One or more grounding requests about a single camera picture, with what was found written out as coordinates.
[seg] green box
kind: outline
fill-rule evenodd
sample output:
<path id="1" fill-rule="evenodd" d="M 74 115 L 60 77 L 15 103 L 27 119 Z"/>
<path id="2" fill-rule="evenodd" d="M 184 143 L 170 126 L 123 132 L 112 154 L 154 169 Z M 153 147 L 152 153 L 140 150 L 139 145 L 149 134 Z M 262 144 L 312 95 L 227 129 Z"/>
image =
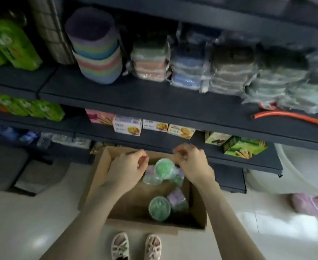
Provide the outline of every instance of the green box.
<path id="1" fill-rule="evenodd" d="M 224 154 L 244 159 L 250 159 L 253 155 L 259 154 L 267 148 L 264 141 L 237 136 L 232 136 L 223 144 Z"/>
<path id="2" fill-rule="evenodd" d="M 219 132 L 212 132 L 206 131 L 205 132 L 205 143 L 213 144 L 217 146 L 222 146 L 228 139 L 230 139 L 231 135 L 219 133 Z"/>
<path id="3" fill-rule="evenodd" d="M 65 116 L 65 112 L 59 104 L 42 100 L 34 100 L 33 103 L 43 111 L 44 116 L 49 120 L 61 121 Z"/>
<path id="4" fill-rule="evenodd" d="M 26 100 L 23 98 L 16 98 L 15 100 L 23 109 L 27 111 L 27 113 L 29 113 L 30 116 L 37 118 L 45 117 L 44 112 L 31 100 Z"/>
<path id="5" fill-rule="evenodd" d="M 23 109 L 14 98 L 7 96 L 7 95 L 1 95 L 0 94 L 0 104 L 3 104 L 5 108 L 9 110 L 10 113 L 14 115 L 19 116 L 27 116 L 28 113 L 25 109 Z"/>

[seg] white box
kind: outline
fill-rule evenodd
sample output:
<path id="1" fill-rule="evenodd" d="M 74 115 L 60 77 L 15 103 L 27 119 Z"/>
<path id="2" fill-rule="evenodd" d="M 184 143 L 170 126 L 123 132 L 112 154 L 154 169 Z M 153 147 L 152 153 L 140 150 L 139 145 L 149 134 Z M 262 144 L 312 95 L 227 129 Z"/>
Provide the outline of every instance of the white box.
<path id="1" fill-rule="evenodd" d="M 142 129 L 142 119 L 116 115 L 113 119 L 113 128 L 118 133 L 139 136 Z"/>
<path id="2" fill-rule="evenodd" d="M 190 139 L 195 132 L 195 129 L 191 127 L 178 126 L 170 124 L 169 129 L 167 130 L 168 134 L 179 136 L 181 138 Z"/>
<path id="3" fill-rule="evenodd" d="M 169 123 L 162 123 L 153 120 L 143 120 L 143 128 L 146 130 L 167 132 L 168 127 Z"/>

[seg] foot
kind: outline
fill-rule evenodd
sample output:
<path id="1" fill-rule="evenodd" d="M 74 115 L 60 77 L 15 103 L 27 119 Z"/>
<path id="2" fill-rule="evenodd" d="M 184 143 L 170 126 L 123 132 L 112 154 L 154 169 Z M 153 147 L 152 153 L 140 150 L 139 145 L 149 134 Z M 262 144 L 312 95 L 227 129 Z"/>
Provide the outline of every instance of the foot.
<path id="1" fill-rule="evenodd" d="M 119 233 L 111 245 L 112 260 L 130 260 L 129 239 L 126 233 Z"/>
<path id="2" fill-rule="evenodd" d="M 151 234 L 146 239 L 144 260 L 159 260 L 161 256 L 161 240 Z"/>

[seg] orange hose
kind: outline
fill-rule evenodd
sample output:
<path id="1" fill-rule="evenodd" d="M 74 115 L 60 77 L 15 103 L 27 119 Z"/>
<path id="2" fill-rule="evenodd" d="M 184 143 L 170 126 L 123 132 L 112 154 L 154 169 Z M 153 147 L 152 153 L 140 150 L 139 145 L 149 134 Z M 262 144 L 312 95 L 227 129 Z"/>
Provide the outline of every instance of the orange hose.
<path id="1" fill-rule="evenodd" d="M 310 116 L 306 116 L 306 115 L 302 115 L 302 114 L 298 114 L 294 112 L 281 111 L 281 110 L 262 111 L 254 115 L 251 115 L 251 118 L 262 118 L 262 117 L 268 117 L 268 116 L 288 116 L 288 117 L 298 118 L 300 120 L 304 120 L 304 121 L 318 125 L 317 118 L 312 118 Z"/>

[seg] person's left hand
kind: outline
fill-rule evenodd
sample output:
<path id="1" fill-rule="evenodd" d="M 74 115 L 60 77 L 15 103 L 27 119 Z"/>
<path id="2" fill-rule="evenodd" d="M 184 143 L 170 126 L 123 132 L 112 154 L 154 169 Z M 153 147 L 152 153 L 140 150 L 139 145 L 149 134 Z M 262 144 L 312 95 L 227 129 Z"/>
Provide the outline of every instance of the person's left hand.
<path id="1" fill-rule="evenodd" d="M 111 163 L 105 183 L 112 185 L 123 194 L 130 191 L 143 176 L 148 161 L 149 157 L 144 150 L 122 153 Z"/>

